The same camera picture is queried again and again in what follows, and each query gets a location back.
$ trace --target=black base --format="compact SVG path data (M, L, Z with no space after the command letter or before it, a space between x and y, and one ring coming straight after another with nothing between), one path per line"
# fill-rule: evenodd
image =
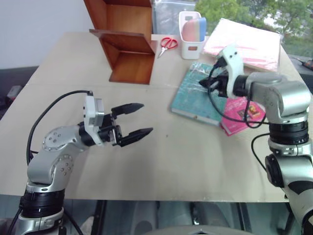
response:
M65 189L57 192L28 192L20 200L22 216L39 218L56 214L61 211Z
M269 124L270 139L279 144L302 144L309 140L308 121L295 124Z

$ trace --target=pink book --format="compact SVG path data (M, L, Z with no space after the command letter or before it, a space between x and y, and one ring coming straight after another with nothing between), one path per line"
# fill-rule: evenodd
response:
M244 64L253 69L277 71L280 34L221 18L204 46L204 53L217 55L234 44Z
M238 99L227 99L224 114L230 118L232 117L234 119L244 120L246 103L247 100L245 97ZM247 118L249 121L261 121L264 117L264 114L264 110L257 103L250 102ZM226 118L222 118L221 127L225 130L225 133L228 136L234 135L248 128L247 125L243 122L230 121Z

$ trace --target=scissors handle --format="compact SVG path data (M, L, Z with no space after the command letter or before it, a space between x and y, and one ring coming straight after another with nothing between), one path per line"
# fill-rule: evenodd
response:
M163 38L161 40L161 46L162 47L166 47L168 49L171 49L171 48L177 47L178 46L178 42L177 42L177 40L175 40L173 38L166 37L166 38Z

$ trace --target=green foliage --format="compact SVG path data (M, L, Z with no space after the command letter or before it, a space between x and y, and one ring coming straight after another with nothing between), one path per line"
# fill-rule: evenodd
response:
M273 16L277 28L283 35L301 35L309 24L313 24L308 7L311 0L280 0L278 11Z
M275 0L238 0L240 6L249 8L249 13L252 18L263 20L268 14L276 13Z
M220 18L235 20L238 9L236 0L200 0L195 7L209 22L216 22Z
M287 54L301 55L313 58L313 41L296 36L284 39L283 48Z

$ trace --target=white wall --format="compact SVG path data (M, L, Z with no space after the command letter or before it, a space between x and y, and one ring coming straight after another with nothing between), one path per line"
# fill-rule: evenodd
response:
M64 32L90 28L83 0L0 0L0 69L37 66Z

